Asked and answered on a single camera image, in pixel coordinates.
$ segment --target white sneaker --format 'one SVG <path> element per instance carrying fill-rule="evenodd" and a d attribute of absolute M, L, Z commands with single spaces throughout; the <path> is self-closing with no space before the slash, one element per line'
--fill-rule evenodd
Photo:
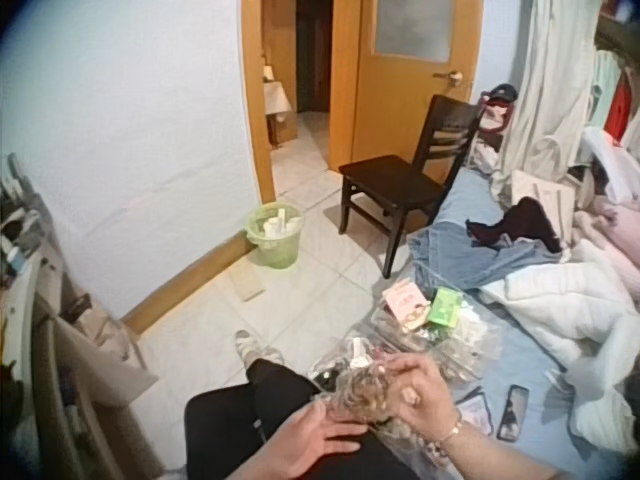
<path fill-rule="evenodd" d="M 267 347 L 262 350 L 257 340 L 246 330 L 238 330 L 236 332 L 236 350 L 244 363 L 245 369 L 248 369 L 259 358 L 264 358 L 278 365 L 284 365 L 284 359 L 280 351 L 273 347 Z"/>

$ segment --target black wooden chair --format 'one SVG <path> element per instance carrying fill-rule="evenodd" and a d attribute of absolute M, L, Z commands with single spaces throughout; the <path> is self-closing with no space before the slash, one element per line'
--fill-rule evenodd
<path fill-rule="evenodd" d="M 469 105 L 443 95 L 434 95 L 411 163 L 395 155 L 385 155 L 340 167 L 344 177 L 342 219 L 338 232 L 342 235 L 347 230 L 349 210 L 353 208 L 389 235 L 387 257 L 382 269 L 384 278 L 391 275 L 407 214 L 412 210 L 422 210 L 431 222 L 438 213 L 469 154 L 482 111 L 481 105 Z M 453 158 L 453 164 L 443 185 L 423 173 L 428 160 L 447 158 Z M 353 195 L 361 192 L 380 205 L 385 215 L 391 216 L 391 228 L 351 200 Z"/>

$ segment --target plastic bag of hair clips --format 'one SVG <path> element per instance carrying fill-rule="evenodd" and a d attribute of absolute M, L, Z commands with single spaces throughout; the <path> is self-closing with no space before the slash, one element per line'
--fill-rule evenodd
<path fill-rule="evenodd" d="M 371 318 L 374 330 L 399 350 L 430 352 L 443 377 L 452 383 L 481 379 L 492 360 L 500 358 L 502 328 L 482 305 L 466 297 L 455 328 L 427 325 L 411 331 L 400 325 L 382 301 Z"/>
<path fill-rule="evenodd" d="M 431 444 L 391 415 L 387 393 L 393 377 L 384 367 L 384 358 L 397 352 L 375 332 L 360 327 L 351 330 L 316 362 L 309 377 L 324 391 L 319 397 L 332 414 L 369 424 L 382 441 L 401 455 L 426 455 L 443 466 L 442 459 L 431 451 Z"/>

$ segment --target green package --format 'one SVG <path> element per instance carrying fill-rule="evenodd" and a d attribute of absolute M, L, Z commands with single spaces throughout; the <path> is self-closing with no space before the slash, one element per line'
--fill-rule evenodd
<path fill-rule="evenodd" d="M 448 328 L 458 325 L 458 310 L 462 305 L 462 292 L 440 287 L 436 298 L 431 304 L 427 321 L 437 323 Z"/>

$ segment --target green trash can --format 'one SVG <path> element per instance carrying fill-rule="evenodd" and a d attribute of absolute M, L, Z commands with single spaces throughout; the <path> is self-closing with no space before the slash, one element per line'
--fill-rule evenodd
<path fill-rule="evenodd" d="M 284 222 L 292 218 L 300 220 L 290 231 L 276 238 L 267 238 L 264 224 L 270 218 L 278 218 L 280 210 L 284 211 Z M 300 231 L 303 222 L 302 211 L 288 203 L 273 202 L 262 205 L 249 215 L 247 222 L 247 239 L 258 246 L 266 265 L 272 268 L 287 268 L 298 259 Z"/>

